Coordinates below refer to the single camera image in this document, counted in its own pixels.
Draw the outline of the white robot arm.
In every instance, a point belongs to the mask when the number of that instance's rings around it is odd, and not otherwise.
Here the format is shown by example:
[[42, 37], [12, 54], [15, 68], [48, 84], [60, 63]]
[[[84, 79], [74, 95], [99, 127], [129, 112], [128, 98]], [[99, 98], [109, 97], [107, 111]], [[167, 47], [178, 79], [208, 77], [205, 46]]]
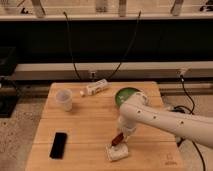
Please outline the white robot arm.
[[213, 148], [213, 118], [155, 109], [147, 103], [148, 97], [143, 92], [116, 96], [118, 126], [125, 137], [142, 123]]

